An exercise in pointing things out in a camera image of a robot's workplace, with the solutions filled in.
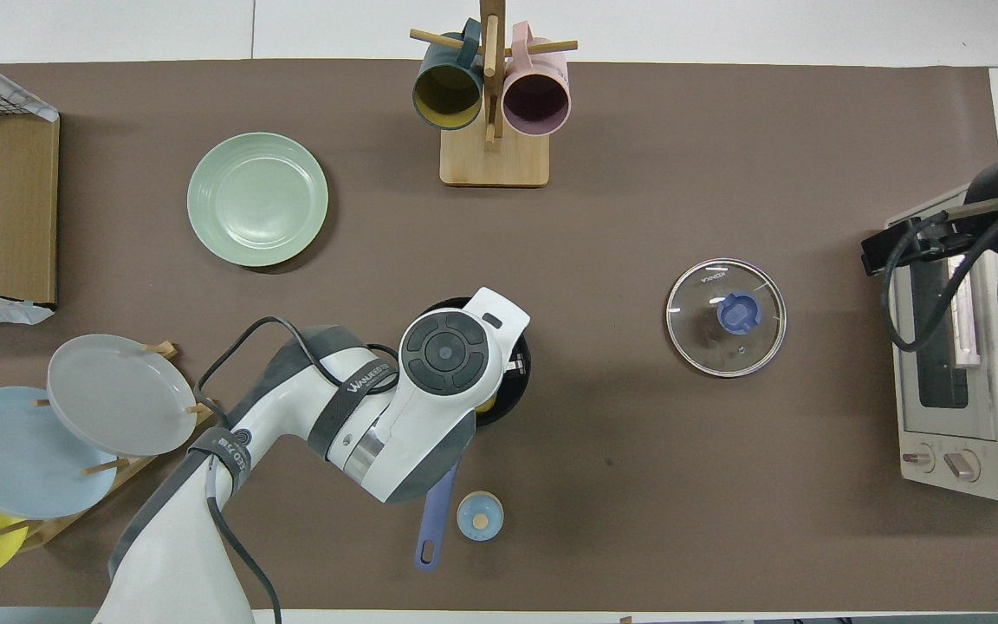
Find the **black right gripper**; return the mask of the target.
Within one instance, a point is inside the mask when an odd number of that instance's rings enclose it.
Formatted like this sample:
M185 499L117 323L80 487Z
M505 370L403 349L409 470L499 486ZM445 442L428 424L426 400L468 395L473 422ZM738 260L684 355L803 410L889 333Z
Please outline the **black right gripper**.
M918 216L900 218L862 241L862 264L868 276L886 268L895 249L897 266L959 256L998 221L998 198L963 205L931 206Z

